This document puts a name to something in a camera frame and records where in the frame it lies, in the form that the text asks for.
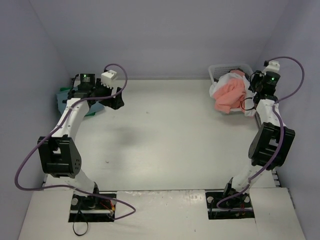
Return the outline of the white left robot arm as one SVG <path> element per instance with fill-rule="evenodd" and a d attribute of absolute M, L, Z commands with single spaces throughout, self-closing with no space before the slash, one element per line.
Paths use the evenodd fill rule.
<path fill-rule="evenodd" d="M 95 103 L 117 110 L 124 106 L 121 88 L 112 96 L 112 84 L 118 78 L 114 70 L 106 70 L 100 78 L 93 73 L 81 73 L 80 83 L 71 89 L 63 101 L 66 106 L 57 124 L 57 130 L 46 139 L 40 137 L 39 157 L 44 173 L 63 179 L 67 185 L 79 189 L 82 204 L 89 210 L 100 204 L 98 185 L 82 170 L 82 158 L 75 138 L 81 122 Z"/>

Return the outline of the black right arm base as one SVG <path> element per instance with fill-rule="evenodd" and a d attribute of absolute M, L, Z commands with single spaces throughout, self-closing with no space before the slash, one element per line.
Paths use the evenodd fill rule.
<path fill-rule="evenodd" d="M 226 196 L 222 190 L 205 192 L 209 220 L 240 220 L 255 218 L 253 205 L 248 193 L 233 197 L 217 206 L 218 202 L 224 198 L 226 198 Z"/>

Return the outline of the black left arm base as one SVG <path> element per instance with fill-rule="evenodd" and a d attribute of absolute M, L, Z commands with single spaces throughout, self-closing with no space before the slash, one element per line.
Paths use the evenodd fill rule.
<path fill-rule="evenodd" d="M 114 222 L 116 202 L 93 196 L 72 195 L 69 223 L 108 223 Z"/>

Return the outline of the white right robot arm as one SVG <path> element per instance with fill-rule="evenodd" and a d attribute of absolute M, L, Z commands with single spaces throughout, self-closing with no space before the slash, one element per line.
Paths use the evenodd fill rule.
<path fill-rule="evenodd" d="M 227 206 L 237 203 L 262 173 L 282 166 L 287 158 L 296 133 L 280 116 L 279 100 L 275 96 L 279 80 L 277 72 L 264 70 L 255 72 L 250 81 L 260 127 L 248 150 L 248 165 L 230 179 L 221 193 L 221 200 Z"/>

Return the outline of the white laundry basket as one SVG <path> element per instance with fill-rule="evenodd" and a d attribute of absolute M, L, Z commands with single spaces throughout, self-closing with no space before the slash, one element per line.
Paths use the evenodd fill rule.
<path fill-rule="evenodd" d="M 208 67 L 209 77 L 211 80 L 211 86 L 217 83 L 221 76 L 230 73 L 232 70 L 239 70 L 245 74 L 245 77 L 249 81 L 250 76 L 254 73 L 251 67 L 245 63 L 225 63 L 215 64 Z M 242 112 L 240 110 L 234 110 L 232 113 Z"/>

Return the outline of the white t shirt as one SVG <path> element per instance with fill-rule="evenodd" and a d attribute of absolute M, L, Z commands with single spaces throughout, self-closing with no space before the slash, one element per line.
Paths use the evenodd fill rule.
<path fill-rule="evenodd" d="M 254 116 L 254 93 L 249 88 L 250 83 L 243 73 L 232 71 L 221 76 L 209 89 L 209 95 L 214 99 L 214 109 L 225 114 L 239 110 L 246 117 Z"/>

